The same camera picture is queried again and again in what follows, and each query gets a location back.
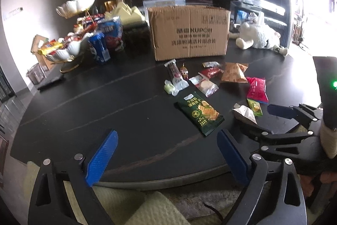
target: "wall outlet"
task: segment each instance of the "wall outlet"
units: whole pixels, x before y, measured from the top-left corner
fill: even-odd
[[[2,15],[2,18],[3,18],[3,20],[7,20],[7,19],[9,19],[12,16],[15,16],[16,14],[21,13],[22,11],[23,11],[22,7],[16,8],[15,10],[12,10],[12,11],[10,11],[7,14]]]

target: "white wrapper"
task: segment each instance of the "white wrapper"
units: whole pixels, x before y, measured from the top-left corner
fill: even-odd
[[[233,111],[236,119],[250,125],[257,124],[253,111],[248,107],[246,107],[245,105],[240,106],[236,103],[234,105]]]

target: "snack package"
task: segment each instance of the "snack package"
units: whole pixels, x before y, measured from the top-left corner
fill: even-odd
[[[124,49],[123,25],[119,17],[98,21],[98,29],[104,34],[105,43],[110,52]]]
[[[110,54],[105,45],[104,34],[102,32],[95,33],[89,38],[90,51],[94,55],[94,60],[98,64],[104,64],[110,59]]]
[[[211,68],[211,67],[221,67],[221,64],[216,61],[209,61],[203,63],[204,68]]]
[[[43,44],[38,49],[37,52],[38,52],[38,54],[46,55],[46,54],[50,54],[51,52],[54,52],[54,51],[58,50],[62,46],[63,46],[63,44],[61,42],[58,42],[56,40],[52,40],[50,42],[47,42],[47,43]]]
[[[243,74],[248,68],[248,64],[226,62],[226,66],[221,77],[221,82],[247,83]]]
[[[247,98],[255,100],[260,103],[268,103],[266,95],[266,80],[257,77],[247,77],[250,83]]]
[[[252,100],[252,99],[247,99],[247,101],[248,101],[249,108],[254,113],[254,116],[256,116],[256,117],[262,116],[262,110],[261,110],[260,103],[258,103],[255,100]]]
[[[165,85],[164,85],[164,90],[169,94],[169,95],[173,95],[176,96],[178,94],[178,92],[176,91],[176,88],[174,87],[174,85],[172,84],[171,81],[165,80]]]
[[[221,69],[219,67],[207,68],[202,70],[199,74],[207,77],[212,78],[215,77],[218,73],[220,73]]]
[[[189,86],[188,82],[183,79],[181,73],[179,72],[175,59],[165,63],[165,67],[168,69],[168,72],[170,73],[172,83],[177,90],[177,94],[179,91]]]
[[[233,111],[236,119],[250,125],[257,124],[253,111],[249,109],[247,106],[245,105],[240,106],[239,104],[236,103],[234,105]]]
[[[185,64],[183,64],[183,66],[180,67],[180,73],[183,79],[188,80],[188,70],[186,69]]]
[[[216,92],[219,87],[206,79],[202,75],[197,75],[196,77],[190,78],[190,81],[206,96],[209,97],[211,94]]]
[[[205,136],[208,136],[225,120],[222,115],[214,110],[196,92],[176,102],[176,106]]]

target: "small green snack packet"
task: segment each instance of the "small green snack packet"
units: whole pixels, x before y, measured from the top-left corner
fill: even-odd
[[[176,102],[178,108],[208,136],[225,119],[196,92]]]
[[[249,104],[249,108],[254,113],[254,116],[256,116],[256,117],[262,116],[262,110],[261,110],[260,103],[258,103],[255,100],[252,100],[252,99],[247,99],[247,101],[248,101],[248,104]]]

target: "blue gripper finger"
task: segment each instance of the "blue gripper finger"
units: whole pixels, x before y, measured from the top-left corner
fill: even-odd
[[[235,180],[243,186],[247,186],[249,185],[251,179],[249,177],[250,168],[236,147],[230,141],[225,131],[221,130],[218,133],[218,147],[227,164],[230,166],[230,171],[233,174]]]
[[[283,117],[287,119],[292,119],[296,117],[296,111],[292,107],[269,104],[267,107],[267,111],[269,114],[277,117]]]
[[[116,131],[112,131],[109,133],[88,164],[87,175],[85,179],[90,187],[92,187],[94,183],[101,179],[112,155],[117,148],[117,145],[118,134]]]

